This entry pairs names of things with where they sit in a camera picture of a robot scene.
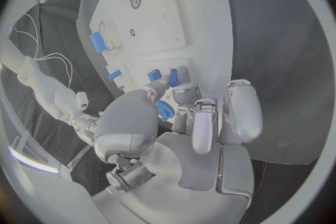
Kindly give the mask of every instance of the blue latch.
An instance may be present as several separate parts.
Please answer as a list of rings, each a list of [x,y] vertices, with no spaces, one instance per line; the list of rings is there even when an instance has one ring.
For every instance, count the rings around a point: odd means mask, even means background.
[[[161,78],[161,73],[158,69],[155,69],[148,74],[148,77],[150,78],[150,81],[153,82]]]
[[[178,85],[178,71],[176,69],[170,71],[169,83],[172,88]]]
[[[108,79],[110,81],[114,80],[116,77],[120,76],[122,73],[121,71],[118,69],[117,71],[113,72],[112,74],[108,75]]]
[[[101,53],[103,50],[107,49],[99,32],[94,32],[91,34],[90,40],[96,50],[96,53]]]

